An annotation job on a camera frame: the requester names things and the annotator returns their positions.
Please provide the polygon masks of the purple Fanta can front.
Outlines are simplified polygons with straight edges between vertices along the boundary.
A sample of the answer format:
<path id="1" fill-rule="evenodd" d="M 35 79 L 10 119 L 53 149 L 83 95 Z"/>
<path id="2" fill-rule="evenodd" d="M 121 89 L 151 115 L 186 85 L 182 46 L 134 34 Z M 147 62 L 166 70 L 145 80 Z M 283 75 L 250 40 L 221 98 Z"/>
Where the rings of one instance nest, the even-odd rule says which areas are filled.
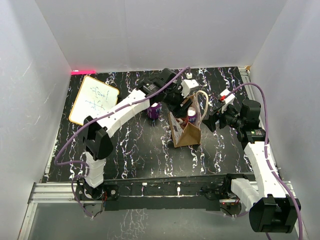
<path id="1" fill-rule="evenodd" d="M 194 107 L 189 107 L 187 110 L 187 120 L 191 124 L 195 124 L 197 120 L 197 110 Z"/>

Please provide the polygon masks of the purple fanta can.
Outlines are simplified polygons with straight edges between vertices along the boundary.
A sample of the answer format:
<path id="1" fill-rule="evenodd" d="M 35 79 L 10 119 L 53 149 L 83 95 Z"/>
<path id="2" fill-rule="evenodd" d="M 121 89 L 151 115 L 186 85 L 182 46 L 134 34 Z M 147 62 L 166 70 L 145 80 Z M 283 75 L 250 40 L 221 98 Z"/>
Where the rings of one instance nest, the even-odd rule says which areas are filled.
<path id="1" fill-rule="evenodd" d="M 197 120 L 197 110 L 194 107 L 189 107 L 187 110 L 187 120 L 191 124 L 195 124 Z"/>
<path id="2" fill-rule="evenodd" d="M 160 102 L 155 102 L 147 109 L 147 115 L 150 119 L 156 120 L 159 118 L 160 111 L 161 111 L 162 105 Z"/>

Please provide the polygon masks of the brown canvas tote bag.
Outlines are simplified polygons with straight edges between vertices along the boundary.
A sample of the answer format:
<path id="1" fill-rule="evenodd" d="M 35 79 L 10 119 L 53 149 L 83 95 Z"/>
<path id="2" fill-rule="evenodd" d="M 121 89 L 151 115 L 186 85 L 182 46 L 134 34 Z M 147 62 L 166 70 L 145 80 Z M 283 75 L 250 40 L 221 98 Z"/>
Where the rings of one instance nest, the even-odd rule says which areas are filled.
<path id="1" fill-rule="evenodd" d="M 205 98 L 204 110 L 200 109 L 200 104 L 198 102 L 199 95 L 202 95 Z M 201 143 L 200 125 L 208 111 L 209 96 L 205 91 L 199 90 L 195 94 L 188 96 L 187 98 L 192 98 L 192 104 L 190 107 L 195 108 L 197 111 L 197 119 L 195 124 L 191 124 L 188 122 L 185 128 L 181 128 L 177 123 L 174 115 L 171 112 L 169 112 L 168 114 L 171 136 L 175 148 L 185 147 L 189 145 L 199 145 Z"/>

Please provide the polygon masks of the red cola can front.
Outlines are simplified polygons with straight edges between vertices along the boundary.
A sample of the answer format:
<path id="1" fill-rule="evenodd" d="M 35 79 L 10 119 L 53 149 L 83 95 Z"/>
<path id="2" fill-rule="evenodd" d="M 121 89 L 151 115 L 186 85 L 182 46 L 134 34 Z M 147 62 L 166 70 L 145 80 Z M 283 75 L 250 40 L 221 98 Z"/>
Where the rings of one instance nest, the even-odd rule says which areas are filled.
<path id="1" fill-rule="evenodd" d="M 175 120 L 177 121 L 177 123 L 179 124 L 179 126 L 180 126 L 181 128 L 183 128 L 183 129 L 186 127 L 186 125 L 187 125 L 188 122 L 189 122 L 189 120 L 188 120 L 187 117 L 186 117 L 186 118 L 176 118 Z"/>

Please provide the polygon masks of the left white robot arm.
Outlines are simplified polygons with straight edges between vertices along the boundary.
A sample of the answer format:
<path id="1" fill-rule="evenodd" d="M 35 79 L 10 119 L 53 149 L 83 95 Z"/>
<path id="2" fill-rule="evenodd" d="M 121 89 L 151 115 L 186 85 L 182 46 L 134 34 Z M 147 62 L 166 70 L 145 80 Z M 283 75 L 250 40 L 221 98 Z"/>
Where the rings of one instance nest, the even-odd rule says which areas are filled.
<path id="1" fill-rule="evenodd" d="M 198 87 L 191 72 L 180 79 L 173 70 L 164 68 L 159 75 L 141 80 L 106 117 L 86 117 L 82 131 L 86 170 L 83 183 L 78 184 L 82 193 L 93 200 L 103 195 L 104 166 L 114 149 L 111 138 L 122 125 L 155 103 L 164 103 L 175 117 L 183 118 L 192 104 L 187 97 Z"/>

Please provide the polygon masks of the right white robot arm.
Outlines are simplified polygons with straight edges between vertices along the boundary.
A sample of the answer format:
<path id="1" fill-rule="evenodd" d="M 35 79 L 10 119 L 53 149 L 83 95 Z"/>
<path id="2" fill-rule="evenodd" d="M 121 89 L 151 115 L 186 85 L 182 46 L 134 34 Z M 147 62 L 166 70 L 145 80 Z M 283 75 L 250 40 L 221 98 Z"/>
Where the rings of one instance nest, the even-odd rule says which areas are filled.
<path id="1" fill-rule="evenodd" d="M 220 105 L 203 123 L 212 131 L 226 126 L 236 129 L 237 139 L 251 163 L 257 188 L 245 177 L 232 177 L 223 185 L 223 194 L 233 199 L 236 196 L 249 212 L 249 223 L 254 232 L 291 233 L 298 220 L 297 210 L 301 204 L 291 198 L 286 188 L 279 183 L 274 174 L 276 169 L 265 144 L 266 131 L 260 127 L 261 104 L 245 99 L 240 111 L 232 100 L 220 98 Z"/>

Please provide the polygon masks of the purple Fanta can middle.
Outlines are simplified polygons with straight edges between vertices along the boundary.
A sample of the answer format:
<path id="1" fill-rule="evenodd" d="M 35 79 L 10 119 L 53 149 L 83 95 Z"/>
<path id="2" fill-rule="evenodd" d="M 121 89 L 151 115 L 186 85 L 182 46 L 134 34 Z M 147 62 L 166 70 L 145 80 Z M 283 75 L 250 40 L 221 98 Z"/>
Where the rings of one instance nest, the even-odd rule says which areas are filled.
<path id="1" fill-rule="evenodd" d="M 159 118 L 160 111 L 161 111 L 162 105 L 160 102 L 155 102 L 147 109 L 147 115 L 150 119 L 156 120 Z"/>

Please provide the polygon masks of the yellow framed whiteboard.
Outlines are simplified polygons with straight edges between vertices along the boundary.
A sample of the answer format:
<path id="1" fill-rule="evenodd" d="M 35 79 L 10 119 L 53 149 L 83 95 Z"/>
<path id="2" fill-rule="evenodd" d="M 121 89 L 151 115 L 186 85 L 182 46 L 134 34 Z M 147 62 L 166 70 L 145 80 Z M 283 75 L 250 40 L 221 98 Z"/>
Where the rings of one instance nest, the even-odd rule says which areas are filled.
<path id="1" fill-rule="evenodd" d="M 82 126 L 88 116 L 105 115 L 117 104 L 119 93 L 117 88 L 86 75 L 72 105 L 69 121 Z"/>

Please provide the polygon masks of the pink tape strip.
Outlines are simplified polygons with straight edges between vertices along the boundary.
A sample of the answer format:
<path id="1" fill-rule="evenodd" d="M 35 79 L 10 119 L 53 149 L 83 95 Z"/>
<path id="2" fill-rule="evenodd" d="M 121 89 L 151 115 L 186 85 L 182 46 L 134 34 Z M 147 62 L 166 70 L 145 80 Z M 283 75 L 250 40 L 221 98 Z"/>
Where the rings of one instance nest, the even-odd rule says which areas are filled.
<path id="1" fill-rule="evenodd" d="M 72 76 L 75 75 L 91 75 L 91 74 L 96 74 L 97 72 L 95 70 L 73 70 L 71 72 Z"/>

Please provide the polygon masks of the black base frame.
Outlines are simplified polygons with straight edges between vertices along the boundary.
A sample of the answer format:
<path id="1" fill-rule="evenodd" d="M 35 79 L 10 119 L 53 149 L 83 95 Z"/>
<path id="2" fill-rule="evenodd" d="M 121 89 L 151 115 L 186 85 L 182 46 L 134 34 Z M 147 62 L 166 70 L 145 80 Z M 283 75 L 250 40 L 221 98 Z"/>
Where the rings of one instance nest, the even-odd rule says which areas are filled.
<path id="1" fill-rule="evenodd" d="M 178 177 L 105 179 L 97 188 L 77 180 L 75 198 L 97 201 L 104 211 L 131 209 L 219 211 L 221 203 L 238 203 L 231 181 L 253 181 L 252 174 L 227 173 Z"/>

